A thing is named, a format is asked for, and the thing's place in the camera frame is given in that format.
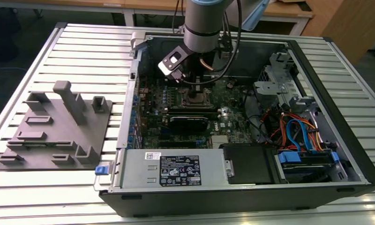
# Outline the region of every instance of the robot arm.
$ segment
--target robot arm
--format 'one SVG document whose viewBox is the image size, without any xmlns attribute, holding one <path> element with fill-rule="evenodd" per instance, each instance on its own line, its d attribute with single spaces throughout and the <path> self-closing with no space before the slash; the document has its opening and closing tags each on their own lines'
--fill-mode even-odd
<svg viewBox="0 0 375 225">
<path fill-rule="evenodd" d="M 248 29 L 251 26 L 252 28 L 255 27 L 267 3 L 268 0 L 188 0 L 184 44 L 173 49 L 157 65 L 165 77 L 176 82 L 184 82 L 191 85 L 203 85 L 219 80 L 224 76 L 236 56 L 242 24 Z M 226 12 L 232 24 L 238 26 L 236 45 L 220 75 L 210 81 L 198 82 L 196 77 L 202 77 L 203 72 L 196 69 L 198 67 L 190 67 L 190 65 L 196 65 L 200 61 L 204 62 L 204 55 L 211 53 L 216 48 Z"/>
</svg>

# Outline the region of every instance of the white label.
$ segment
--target white label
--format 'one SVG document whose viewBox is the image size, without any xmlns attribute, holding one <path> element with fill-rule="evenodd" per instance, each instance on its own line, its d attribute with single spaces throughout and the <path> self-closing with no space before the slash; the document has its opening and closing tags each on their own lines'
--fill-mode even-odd
<svg viewBox="0 0 375 225">
<path fill-rule="evenodd" d="M 199 178 L 199 177 L 188 177 L 187 180 L 190 180 L 190 181 L 198 181 L 198 180 L 200 180 L 200 178 Z"/>
<path fill-rule="evenodd" d="M 144 159 L 155 159 L 159 160 L 161 157 L 161 153 L 160 152 L 147 152 L 144 155 Z"/>
<path fill-rule="evenodd" d="M 120 4 L 111 4 L 111 3 L 103 3 L 104 6 L 116 6 L 120 7 Z"/>
</svg>

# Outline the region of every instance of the metal bracket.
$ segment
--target metal bracket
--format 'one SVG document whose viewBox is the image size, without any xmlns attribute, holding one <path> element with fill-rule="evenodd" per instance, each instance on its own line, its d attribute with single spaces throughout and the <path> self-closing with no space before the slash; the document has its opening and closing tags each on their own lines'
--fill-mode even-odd
<svg viewBox="0 0 375 225">
<path fill-rule="evenodd" d="M 292 97 L 288 105 L 294 113 L 302 113 L 312 102 L 315 102 L 314 97 Z"/>
<path fill-rule="evenodd" d="M 227 172 L 227 177 L 235 176 L 232 160 L 226 160 L 226 172 Z"/>
<path fill-rule="evenodd" d="M 287 93 L 287 88 L 284 84 L 278 84 L 270 81 L 258 81 L 255 82 L 255 87 L 258 93 L 263 95 L 276 95 L 279 93 Z"/>
<path fill-rule="evenodd" d="M 140 44 L 145 42 L 145 31 L 135 31 L 131 37 L 131 48 L 132 50 L 137 50 Z"/>
</svg>

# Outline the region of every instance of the blue cable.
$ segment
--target blue cable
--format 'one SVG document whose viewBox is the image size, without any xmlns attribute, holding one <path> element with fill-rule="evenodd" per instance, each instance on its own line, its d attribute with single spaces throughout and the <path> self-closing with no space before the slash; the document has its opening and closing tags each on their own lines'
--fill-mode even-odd
<svg viewBox="0 0 375 225">
<path fill-rule="evenodd" d="M 292 124 L 292 122 L 296 121 L 299 124 L 300 124 L 300 127 L 302 127 L 302 131 L 303 131 L 303 139 L 304 139 L 304 145 L 307 147 L 307 150 L 312 150 L 312 145 L 311 145 L 311 142 L 308 141 L 308 136 L 307 136 L 307 130 L 306 130 L 306 126 L 304 126 L 304 123 L 300 121 L 300 120 L 296 120 L 296 119 L 292 119 L 287 125 L 286 125 L 286 135 L 287 135 L 287 138 L 290 139 L 290 141 L 294 143 L 294 145 L 296 146 L 298 148 L 298 151 L 300 151 L 300 145 L 298 144 L 298 142 L 295 142 L 294 138 L 291 137 L 290 135 L 290 126 Z"/>
</svg>

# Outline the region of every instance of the aluminum extrusion table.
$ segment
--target aluminum extrusion table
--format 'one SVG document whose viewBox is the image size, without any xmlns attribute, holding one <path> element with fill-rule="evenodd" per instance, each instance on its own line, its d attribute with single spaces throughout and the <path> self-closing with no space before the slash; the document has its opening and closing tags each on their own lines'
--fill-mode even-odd
<svg viewBox="0 0 375 225">
<path fill-rule="evenodd" d="M 131 34 L 136 30 L 171 32 L 81 24 L 55 28 L 0 115 L 0 154 L 28 110 L 23 103 L 28 92 L 49 92 L 56 80 L 68 80 L 72 91 L 81 92 L 84 99 L 104 95 L 115 103 L 101 161 L 115 159 L 132 62 Z M 319 37 L 243 35 L 296 40 L 375 164 L 375 93 L 335 44 Z M 310 94 L 303 78 L 300 81 Z M 59 98 L 52 92 L 48 97 Z M 99 198 L 99 190 L 108 185 L 109 176 L 96 176 L 93 171 L 0 171 L 0 224 L 375 224 L 375 192 L 339 199 L 314 210 L 121 218 Z"/>
</svg>

